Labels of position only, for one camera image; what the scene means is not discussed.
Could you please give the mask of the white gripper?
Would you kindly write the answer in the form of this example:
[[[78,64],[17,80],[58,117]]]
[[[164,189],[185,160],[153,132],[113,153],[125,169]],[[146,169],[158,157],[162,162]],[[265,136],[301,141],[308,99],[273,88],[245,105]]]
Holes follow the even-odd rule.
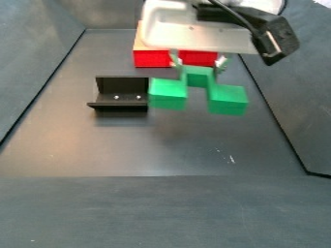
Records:
[[[257,53],[246,29],[234,24],[196,19],[196,3],[197,0],[145,0],[142,5],[141,40],[148,47],[170,49],[170,67],[176,70],[177,80],[182,74],[177,49],[224,52],[214,60],[214,75],[226,70],[230,60],[226,53]]]

